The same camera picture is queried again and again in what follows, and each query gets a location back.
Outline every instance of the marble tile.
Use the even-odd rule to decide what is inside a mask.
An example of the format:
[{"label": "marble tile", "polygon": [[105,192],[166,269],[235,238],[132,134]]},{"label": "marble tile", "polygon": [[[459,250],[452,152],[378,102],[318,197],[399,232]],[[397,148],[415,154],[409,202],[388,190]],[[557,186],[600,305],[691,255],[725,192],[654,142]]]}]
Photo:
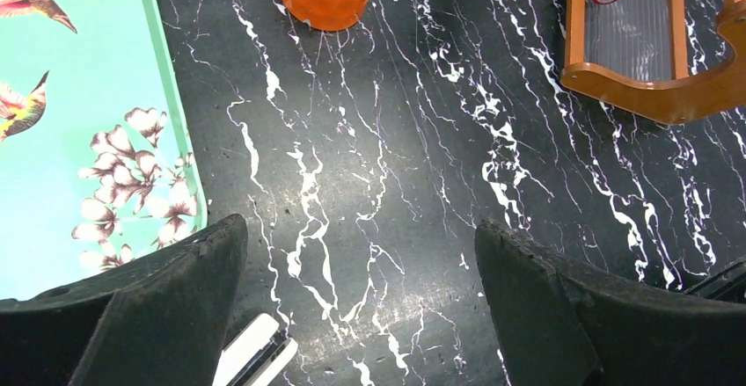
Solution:
[{"label": "marble tile", "polygon": [[[485,217],[673,291],[743,253],[744,112],[662,127],[566,91],[564,0],[371,0],[339,33],[158,3],[210,216],[252,232],[231,334],[266,311],[300,344],[277,384],[506,384]],[[719,6],[688,0],[695,72]]]}]

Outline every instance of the teal tray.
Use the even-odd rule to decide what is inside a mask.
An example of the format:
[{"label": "teal tray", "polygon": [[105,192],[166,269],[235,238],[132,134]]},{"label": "teal tray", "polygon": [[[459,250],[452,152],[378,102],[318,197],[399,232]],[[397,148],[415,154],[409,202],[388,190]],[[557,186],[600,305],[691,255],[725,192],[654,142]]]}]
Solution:
[{"label": "teal tray", "polygon": [[156,0],[0,0],[0,299],[202,229]]}]

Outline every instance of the white object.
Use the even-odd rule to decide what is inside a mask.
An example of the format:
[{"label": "white object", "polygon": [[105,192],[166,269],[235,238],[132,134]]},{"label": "white object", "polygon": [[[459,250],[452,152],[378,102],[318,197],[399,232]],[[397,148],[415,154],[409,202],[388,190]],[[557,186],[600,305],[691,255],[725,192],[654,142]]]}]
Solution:
[{"label": "white object", "polygon": [[279,327],[280,324],[266,313],[254,318],[223,350],[217,363],[215,380],[212,385],[227,386],[233,380],[233,377],[277,333]]},{"label": "white object", "polygon": [[287,338],[264,363],[256,373],[242,386],[268,386],[298,351],[298,343],[293,338]]}]

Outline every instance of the hummingbird print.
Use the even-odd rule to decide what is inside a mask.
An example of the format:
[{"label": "hummingbird print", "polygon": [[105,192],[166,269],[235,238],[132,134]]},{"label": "hummingbird print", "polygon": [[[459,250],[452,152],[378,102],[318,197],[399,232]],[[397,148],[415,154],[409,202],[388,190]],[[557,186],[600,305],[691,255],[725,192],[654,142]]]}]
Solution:
[{"label": "hummingbird print", "polygon": [[68,14],[60,8],[55,0],[0,0],[0,18],[19,17],[35,12],[63,24],[73,33],[77,33],[77,29],[70,22]]},{"label": "hummingbird print", "polygon": [[7,120],[0,123],[0,142],[11,135],[26,131],[39,122],[47,109],[48,74],[49,71],[44,73],[39,84],[27,97],[15,92],[8,84],[0,83],[0,119]]}]

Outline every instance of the bird wing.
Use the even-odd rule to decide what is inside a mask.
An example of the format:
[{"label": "bird wing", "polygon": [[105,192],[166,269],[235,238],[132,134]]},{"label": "bird wing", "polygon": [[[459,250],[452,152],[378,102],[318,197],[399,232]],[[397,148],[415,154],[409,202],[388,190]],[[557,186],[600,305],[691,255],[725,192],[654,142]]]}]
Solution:
[{"label": "bird wing", "polygon": [[28,0],[18,0],[7,4],[0,4],[0,18],[20,17],[33,12],[31,2]]},{"label": "bird wing", "polygon": [[25,106],[26,98],[16,93],[8,84],[0,83],[0,118],[7,120],[16,116]]}]

